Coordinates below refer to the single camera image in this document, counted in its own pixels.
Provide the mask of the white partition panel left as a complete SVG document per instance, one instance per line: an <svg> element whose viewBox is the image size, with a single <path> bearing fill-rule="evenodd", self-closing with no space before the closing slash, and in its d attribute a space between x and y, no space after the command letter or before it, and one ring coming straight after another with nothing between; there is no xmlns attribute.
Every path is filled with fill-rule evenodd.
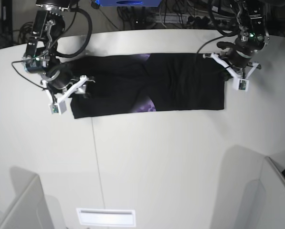
<svg viewBox="0 0 285 229"><path fill-rule="evenodd" d="M40 177L33 174L0 219L0 229L53 229Z"/></svg>

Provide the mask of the blue box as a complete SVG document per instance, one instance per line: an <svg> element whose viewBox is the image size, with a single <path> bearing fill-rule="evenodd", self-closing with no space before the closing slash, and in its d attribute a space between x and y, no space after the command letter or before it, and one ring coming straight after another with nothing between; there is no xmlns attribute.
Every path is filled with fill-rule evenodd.
<svg viewBox="0 0 285 229"><path fill-rule="evenodd" d="M96 0L95 2L103 7L157 7L161 0Z"/></svg>

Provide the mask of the white partition panel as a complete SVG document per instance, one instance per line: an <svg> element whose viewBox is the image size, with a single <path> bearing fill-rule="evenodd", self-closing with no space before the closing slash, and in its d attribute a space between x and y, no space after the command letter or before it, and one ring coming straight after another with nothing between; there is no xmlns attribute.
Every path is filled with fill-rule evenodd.
<svg viewBox="0 0 285 229"><path fill-rule="evenodd" d="M270 157L264 160L260 181L265 203L257 228L285 229L285 178Z"/></svg>
<svg viewBox="0 0 285 229"><path fill-rule="evenodd" d="M53 229L40 177L33 174L0 219L0 229Z"/></svg>

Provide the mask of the black T-shirt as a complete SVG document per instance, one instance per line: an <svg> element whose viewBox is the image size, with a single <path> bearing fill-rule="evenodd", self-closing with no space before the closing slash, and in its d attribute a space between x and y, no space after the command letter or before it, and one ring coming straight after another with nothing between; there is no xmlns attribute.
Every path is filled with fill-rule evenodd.
<svg viewBox="0 0 285 229"><path fill-rule="evenodd" d="M225 107L225 69L201 54L86 56L68 64L75 76L95 77L87 83L91 98L71 97L76 119Z"/></svg>

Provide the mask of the white power strip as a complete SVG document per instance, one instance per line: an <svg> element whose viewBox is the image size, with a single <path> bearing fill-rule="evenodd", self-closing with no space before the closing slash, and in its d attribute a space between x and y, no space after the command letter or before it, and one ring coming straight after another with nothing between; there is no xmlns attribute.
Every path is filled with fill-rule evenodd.
<svg viewBox="0 0 285 229"><path fill-rule="evenodd" d="M213 27L213 22L207 15L196 15L191 16L189 14L159 14L156 13L148 17L148 21L151 23L159 23L161 25L167 26L167 24L179 25L179 27L184 28L202 28L207 29Z"/></svg>

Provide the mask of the white partition panel right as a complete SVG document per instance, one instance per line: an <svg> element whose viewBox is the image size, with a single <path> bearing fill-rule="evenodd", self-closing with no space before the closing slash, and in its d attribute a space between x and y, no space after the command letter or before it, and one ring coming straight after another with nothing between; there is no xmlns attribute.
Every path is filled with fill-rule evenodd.
<svg viewBox="0 0 285 229"><path fill-rule="evenodd" d="M264 160L260 181L265 203L257 228L285 229L285 178L270 157Z"/></svg>

